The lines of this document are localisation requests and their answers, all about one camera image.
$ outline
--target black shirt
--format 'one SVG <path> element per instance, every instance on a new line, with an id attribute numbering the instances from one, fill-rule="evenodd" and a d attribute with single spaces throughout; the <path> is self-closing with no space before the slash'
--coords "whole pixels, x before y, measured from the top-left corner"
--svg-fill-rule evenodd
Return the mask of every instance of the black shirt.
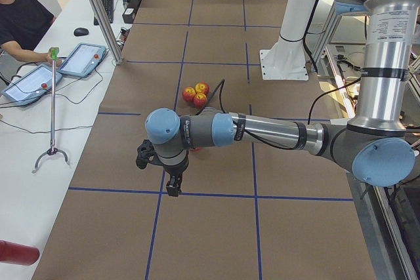
<path id="1" fill-rule="evenodd" d="M 15 0 L 0 4 L 0 45 L 16 41 L 34 50 L 51 26 L 54 15 L 38 0 Z"/>

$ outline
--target human hand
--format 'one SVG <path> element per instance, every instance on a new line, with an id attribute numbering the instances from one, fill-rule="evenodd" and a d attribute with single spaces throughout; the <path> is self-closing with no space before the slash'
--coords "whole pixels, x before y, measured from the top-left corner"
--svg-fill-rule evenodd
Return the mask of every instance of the human hand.
<path id="1" fill-rule="evenodd" d="M 49 49 L 49 51 L 48 51 L 48 53 L 47 53 L 47 62 L 50 64 L 50 65 L 52 65 L 53 64 L 53 56 L 52 56 L 52 52 L 53 52 L 53 49 L 56 49 L 56 50 L 58 50 L 58 47 L 51 47 L 50 49 Z M 55 65 L 56 65 L 56 67 L 60 67 L 61 66 L 61 63 L 62 63 L 62 60 L 61 59 L 56 59 L 56 61 L 55 61 Z"/>

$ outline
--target reacher grabber tool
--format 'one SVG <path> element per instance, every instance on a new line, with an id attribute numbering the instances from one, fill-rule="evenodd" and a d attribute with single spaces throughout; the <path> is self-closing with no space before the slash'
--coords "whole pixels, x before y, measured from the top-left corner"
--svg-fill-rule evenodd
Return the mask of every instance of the reacher grabber tool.
<path id="1" fill-rule="evenodd" d="M 51 132 L 50 132 L 50 148 L 42 153 L 37 161 L 35 162 L 35 169 L 32 173 L 35 173 L 39 170 L 39 162 L 46 155 L 54 155 L 56 153 L 61 153 L 64 156 L 64 160 L 68 163 L 68 157 L 66 152 L 56 148 L 55 146 L 55 81 L 56 81 L 56 61 L 58 59 L 58 47 L 51 49 L 51 58 L 52 58 L 52 81 L 51 81 Z"/>

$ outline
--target person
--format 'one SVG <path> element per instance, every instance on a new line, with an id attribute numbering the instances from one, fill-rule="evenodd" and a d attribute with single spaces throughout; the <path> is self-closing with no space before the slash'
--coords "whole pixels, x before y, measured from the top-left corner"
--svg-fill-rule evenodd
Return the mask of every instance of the person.
<path id="1" fill-rule="evenodd" d="M 49 52 L 34 52 L 55 21 L 38 0 L 0 0 L 0 47 L 20 62 L 52 63 Z"/>

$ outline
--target keyboard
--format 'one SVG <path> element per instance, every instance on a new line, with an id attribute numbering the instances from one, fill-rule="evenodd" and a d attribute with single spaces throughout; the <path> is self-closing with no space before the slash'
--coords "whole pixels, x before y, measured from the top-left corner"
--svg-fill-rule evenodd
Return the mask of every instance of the keyboard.
<path id="1" fill-rule="evenodd" d="M 101 0 L 102 4 L 104 5 L 104 9 L 106 12 L 106 15 L 108 16 L 108 20 L 110 23 L 114 21 L 114 0 Z M 93 25 L 97 26 L 98 20 L 94 18 Z"/>

